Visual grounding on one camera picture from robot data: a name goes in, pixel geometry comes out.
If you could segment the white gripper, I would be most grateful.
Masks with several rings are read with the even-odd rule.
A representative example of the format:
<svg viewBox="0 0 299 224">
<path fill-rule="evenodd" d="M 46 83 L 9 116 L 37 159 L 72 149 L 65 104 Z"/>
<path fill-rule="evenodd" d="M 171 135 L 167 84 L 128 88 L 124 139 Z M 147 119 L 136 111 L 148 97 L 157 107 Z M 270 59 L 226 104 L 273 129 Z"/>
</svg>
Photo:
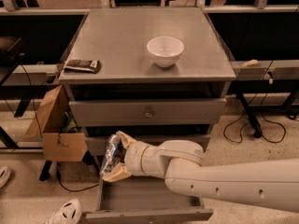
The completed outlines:
<svg viewBox="0 0 299 224">
<path fill-rule="evenodd" d="M 116 135 L 121 139 L 124 148 L 127 148 L 124 163 L 119 162 L 114 167 L 102 171 L 103 180 L 106 182 L 116 182 L 130 177 L 131 175 L 144 175 L 142 159 L 146 150 L 154 150 L 153 145 L 137 141 L 127 133 L 117 131 Z"/>
</svg>

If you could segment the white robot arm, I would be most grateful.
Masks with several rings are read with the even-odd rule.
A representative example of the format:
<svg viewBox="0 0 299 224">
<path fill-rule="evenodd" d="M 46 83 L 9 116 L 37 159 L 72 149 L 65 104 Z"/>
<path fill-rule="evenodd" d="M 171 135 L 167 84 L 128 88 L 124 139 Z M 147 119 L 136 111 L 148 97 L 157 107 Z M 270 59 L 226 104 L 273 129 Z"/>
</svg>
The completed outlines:
<svg viewBox="0 0 299 224">
<path fill-rule="evenodd" d="M 117 137 L 126 150 L 124 161 L 103 173 L 106 182 L 152 176 L 186 196 L 299 212 L 298 159 L 204 166 L 203 148 L 192 141 L 153 146 L 123 132 Z"/>
</svg>

